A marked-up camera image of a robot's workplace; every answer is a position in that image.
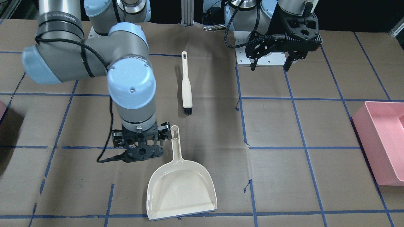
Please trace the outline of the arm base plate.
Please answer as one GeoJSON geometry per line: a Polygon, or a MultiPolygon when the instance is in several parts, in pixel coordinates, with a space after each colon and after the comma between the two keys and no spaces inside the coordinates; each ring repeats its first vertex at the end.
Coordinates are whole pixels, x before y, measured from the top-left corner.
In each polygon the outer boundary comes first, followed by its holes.
{"type": "Polygon", "coordinates": [[[87,36],[87,40],[90,40],[90,39],[95,39],[95,38],[102,38],[102,37],[108,37],[108,35],[99,35],[95,30],[94,30],[94,28],[93,27],[91,27],[91,29],[90,29],[90,31],[89,31],[89,34],[88,34],[88,36],[87,36]]]}
{"type": "MultiPolygon", "coordinates": [[[[236,45],[246,43],[248,41],[248,36],[250,32],[247,31],[234,31],[234,38],[236,45]]],[[[236,53],[236,65],[237,66],[250,66],[251,61],[246,56],[245,48],[240,47],[235,49],[236,53]]],[[[282,67],[286,62],[286,56],[284,53],[270,53],[266,56],[261,57],[257,62],[257,67],[282,67]]]]}

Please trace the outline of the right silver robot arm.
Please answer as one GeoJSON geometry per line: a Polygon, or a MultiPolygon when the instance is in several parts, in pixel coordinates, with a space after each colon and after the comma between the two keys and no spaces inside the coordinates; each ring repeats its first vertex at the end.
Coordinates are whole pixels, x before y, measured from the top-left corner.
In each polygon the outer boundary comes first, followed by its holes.
{"type": "Polygon", "coordinates": [[[111,130],[123,154],[98,163],[130,163],[163,155],[158,142],[171,139],[170,124],[157,125],[156,80],[149,45],[137,23],[151,17],[148,0],[85,0],[96,33],[86,38],[79,0],[40,0],[36,44],[24,49],[26,73],[38,84],[59,84],[106,76],[110,105],[115,104],[121,130],[111,130]]]}

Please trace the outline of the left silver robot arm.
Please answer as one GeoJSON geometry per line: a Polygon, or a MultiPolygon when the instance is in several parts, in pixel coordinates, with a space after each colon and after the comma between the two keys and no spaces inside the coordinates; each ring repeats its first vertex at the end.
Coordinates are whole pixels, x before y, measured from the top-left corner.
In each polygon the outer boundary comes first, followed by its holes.
{"type": "Polygon", "coordinates": [[[283,69],[319,49],[323,41],[314,12],[317,0],[225,0],[224,43],[244,48],[252,71],[273,53],[287,53],[283,69]]]}

